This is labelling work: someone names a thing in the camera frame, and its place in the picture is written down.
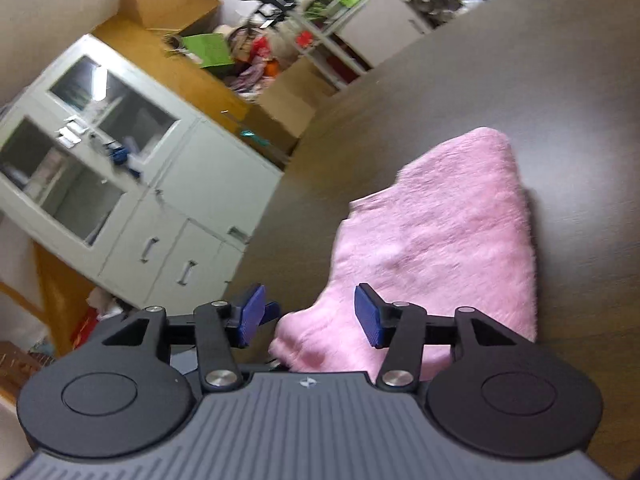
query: drawer handle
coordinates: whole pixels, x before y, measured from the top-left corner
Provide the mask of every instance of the drawer handle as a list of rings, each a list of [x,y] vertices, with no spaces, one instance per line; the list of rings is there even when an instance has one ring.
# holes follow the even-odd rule
[[[413,19],[409,19],[409,23],[411,23],[411,25],[413,26],[413,28],[419,33],[422,34],[423,36],[425,35],[425,31],[422,30],[422,28],[420,27],[420,25],[418,25],[418,22],[416,22]]]
[[[158,237],[153,237],[153,238],[149,238],[149,240],[146,241],[145,244],[145,248],[142,251],[142,254],[140,255],[140,261],[144,264],[146,264],[149,261],[149,253],[151,252],[151,247],[153,247],[155,244],[157,244],[160,241],[160,238]]]
[[[182,277],[178,280],[178,285],[186,286],[187,280],[191,275],[191,271],[193,270],[193,267],[195,267],[197,264],[198,263],[194,262],[193,260],[189,260],[187,263],[184,264],[184,269],[182,270]]]
[[[249,241],[251,241],[251,237],[244,231],[238,229],[236,226],[230,227],[229,231],[227,231],[226,234],[232,236],[236,240],[240,240],[245,245],[247,245]]]

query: gray gripper base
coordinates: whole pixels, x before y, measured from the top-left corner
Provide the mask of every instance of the gray gripper base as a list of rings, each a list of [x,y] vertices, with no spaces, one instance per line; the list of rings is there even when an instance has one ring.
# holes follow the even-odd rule
[[[581,452],[522,463],[466,450],[433,428],[412,397],[381,392],[361,373],[256,374],[238,392],[205,397],[180,433],[147,452],[108,463],[38,452],[13,478],[609,479]]]

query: red object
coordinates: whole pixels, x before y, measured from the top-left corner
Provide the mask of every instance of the red object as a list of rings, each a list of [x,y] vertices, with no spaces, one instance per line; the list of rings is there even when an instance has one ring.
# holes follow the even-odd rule
[[[86,343],[86,340],[89,339],[91,332],[94,331],[95,326],[98,324],[97,316],[97,310],[94,308],[87,309],[86,316],[78,323],[76,330],[71,336],[71,344],[74,348],[82,346]]]
[[[326,62],[347,84],[353,83],[358,78],[358,74],[346,66],[339,57],[327,56]]]
[[[301,32],[300,35],[296,38],[296,43],[300,48],[307,48],[313,42],[314,35],[308,30]]]
[[[254,40],[251,46],[251,53],[249,54],[249,63],[254,62],[256,56],[261,57],[265,61],[271,60],[271,47],[266,36],[261,36]]]

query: cabinet handle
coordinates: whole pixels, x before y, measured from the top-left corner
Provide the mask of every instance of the cabinet handle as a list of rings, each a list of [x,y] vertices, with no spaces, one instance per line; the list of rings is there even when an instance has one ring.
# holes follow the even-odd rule
[[[232,236],[236,240],[240,240],[245,245],[247,245],[249,241],[251,241],[251,237],[244,231],[238,229],[236,226],[230,227],[229,231],[227,231],[226,234]]]
[[[193,260],[189,260],[184,264],[184,269],[182,270],[182,277],[178,280],[178,285],[185,286],[187,284],[187,280],[189,279],[189,275],[198,263]]]
[[[160,238],[157,237],[153,237],[153,238],[149,238],[149,240],[146,241],[145,244],[145,248],[142,250],[142,254],[140,254],[140,261],[144,264],[146,264],[149,261],[149,252],[151,251],[151,247],[153,247],[155,244],[157,244],[160,241]]]
[[[71,149],[82,140],[66,126],[60,128],[56,133],[58,134],[56,137],[58,142],[68,149]]]
[[[416,22],[413,18],[409,19],[409,23],[411,23],[414,26],[414,29],[420,32],[420,34],[422,34],[423,36],[426,34],[424,29],[420,25],[418,25],[418,22]]]

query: wooden chair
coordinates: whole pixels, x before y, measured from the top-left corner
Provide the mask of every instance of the wooden chair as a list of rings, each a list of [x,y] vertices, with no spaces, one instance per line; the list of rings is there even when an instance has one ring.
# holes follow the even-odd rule
[[[38,308],[2,281],[0,294],[8,296],[48,327],[56,355],[60,357],[73,349],[74,334],[89,309],[86,298],[95,285],[41,245],[34,242],[33,250],[43,308]]]
[[[21,388],[42,366],[13,343],[0,341],[0,396],[15,404]]]

